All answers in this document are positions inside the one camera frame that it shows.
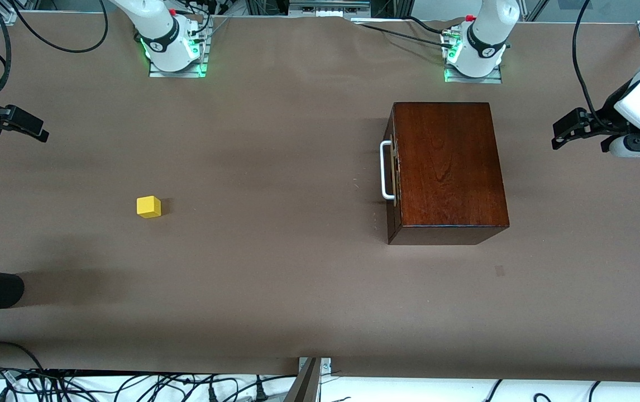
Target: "brown table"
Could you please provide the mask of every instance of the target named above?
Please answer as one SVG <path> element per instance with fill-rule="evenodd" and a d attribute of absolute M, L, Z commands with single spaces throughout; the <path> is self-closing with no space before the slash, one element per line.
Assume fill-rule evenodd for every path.
<path fill-rule="evenodd" d="M 99 15 L 29 20 L 65 46 L 101 32 Z M 0 104 L 51 137 L 0 138 L 0 271 L 28 284 L 0 339 L 80 369 L 292 372 L 320 355 L 353 375 L 640 379 L 640 160 L 550 147 L 585 104 L 571 32 L 518 25 L 504 84 L 476 85 L 340 18 L 229 21 L 205 79 L 147 78 L 120 13 L 90 54 L 15 25 Z M 603 102 L 640 66 L 637 31 L 586 25 L 580 61 Z M 398 101 L 490 102 L 509 229 L 386 245 L 377 150 Z M 136 216 L 148 194 L 165 216 Z"/>

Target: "cabinet handle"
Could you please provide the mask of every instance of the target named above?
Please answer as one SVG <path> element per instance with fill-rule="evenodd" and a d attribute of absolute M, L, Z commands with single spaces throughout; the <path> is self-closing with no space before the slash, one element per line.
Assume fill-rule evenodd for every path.
<path fill-rule="evenodd" d="M 384 147 L 386 147 L 387 145 L 392 145 L 392 141 L 384 140 L 383 142 L 379 143 L 379 176 L 381 177 L 380 185 L 382 186 L 382 197 L 384 197 L 384 199 L 392 200 L 394 199 L 394 194 L 387 194 L 387 190 L 385 190 L 386 183 L 384 175 Z"/>

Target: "wooden cabinet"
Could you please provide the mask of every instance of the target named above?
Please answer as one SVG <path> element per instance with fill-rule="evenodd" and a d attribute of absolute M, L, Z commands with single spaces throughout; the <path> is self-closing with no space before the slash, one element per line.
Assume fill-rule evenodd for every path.
<path fill-rule="evenodd" d="M 475 245 L 509 227 L 488 103 L 396 103 L 381 153 L 389 244 Z"/>

